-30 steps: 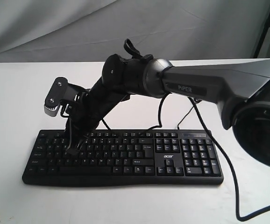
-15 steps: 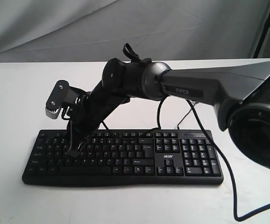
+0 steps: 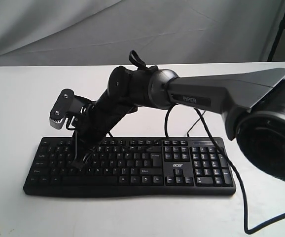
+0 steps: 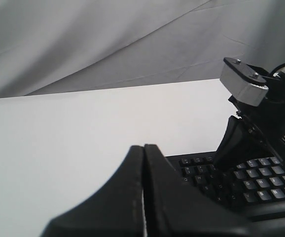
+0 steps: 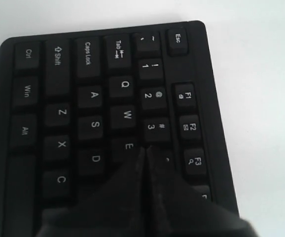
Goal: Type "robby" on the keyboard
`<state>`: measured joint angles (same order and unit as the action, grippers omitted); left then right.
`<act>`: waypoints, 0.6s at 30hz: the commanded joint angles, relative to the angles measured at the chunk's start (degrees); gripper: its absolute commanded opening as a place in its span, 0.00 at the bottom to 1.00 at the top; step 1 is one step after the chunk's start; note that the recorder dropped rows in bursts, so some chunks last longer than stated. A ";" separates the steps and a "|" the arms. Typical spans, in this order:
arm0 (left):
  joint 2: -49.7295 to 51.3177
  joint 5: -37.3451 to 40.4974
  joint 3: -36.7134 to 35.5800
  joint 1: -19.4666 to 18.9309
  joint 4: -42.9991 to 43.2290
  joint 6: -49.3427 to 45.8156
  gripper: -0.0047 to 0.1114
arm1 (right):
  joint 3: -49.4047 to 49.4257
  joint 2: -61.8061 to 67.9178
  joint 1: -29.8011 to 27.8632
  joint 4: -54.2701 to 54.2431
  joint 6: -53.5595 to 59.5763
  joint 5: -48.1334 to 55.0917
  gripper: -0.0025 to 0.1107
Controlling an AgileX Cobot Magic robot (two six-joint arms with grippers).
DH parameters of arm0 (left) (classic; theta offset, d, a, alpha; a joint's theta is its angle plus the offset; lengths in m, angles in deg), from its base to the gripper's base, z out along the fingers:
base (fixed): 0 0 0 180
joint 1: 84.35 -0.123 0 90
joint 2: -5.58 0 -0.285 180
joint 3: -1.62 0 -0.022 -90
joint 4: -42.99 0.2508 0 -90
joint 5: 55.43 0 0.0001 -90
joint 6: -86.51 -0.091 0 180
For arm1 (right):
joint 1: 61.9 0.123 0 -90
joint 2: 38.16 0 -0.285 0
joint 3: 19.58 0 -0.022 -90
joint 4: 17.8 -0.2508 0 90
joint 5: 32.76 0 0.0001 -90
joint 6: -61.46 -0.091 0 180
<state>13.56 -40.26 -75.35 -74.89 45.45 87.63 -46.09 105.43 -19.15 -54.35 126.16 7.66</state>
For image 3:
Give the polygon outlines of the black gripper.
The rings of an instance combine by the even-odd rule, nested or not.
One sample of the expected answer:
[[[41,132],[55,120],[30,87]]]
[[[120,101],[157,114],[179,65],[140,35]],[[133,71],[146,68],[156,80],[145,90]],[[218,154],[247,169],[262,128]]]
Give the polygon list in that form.
[[[138,107],[128,103],[126,99],[112,98],[107,93],[90,105],[84,118],[76,122],[76,140],[71,139],[70,153],[71,166],[82,169],[90,161],[98,161],[98,147],[112,128],[127,114],[134,113]]]

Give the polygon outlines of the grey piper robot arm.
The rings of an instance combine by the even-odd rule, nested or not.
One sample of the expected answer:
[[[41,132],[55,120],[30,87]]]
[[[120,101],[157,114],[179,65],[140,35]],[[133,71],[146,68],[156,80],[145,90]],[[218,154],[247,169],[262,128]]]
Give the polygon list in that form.
[[[285,181],[285,68],[180,77],[156,66],[119,66],[106,91],[75,124],[73,137],[84,151],[101,142],[133,108],[168,110],[174,105],[221,115],[227,138],[237,141],[244,156]]]

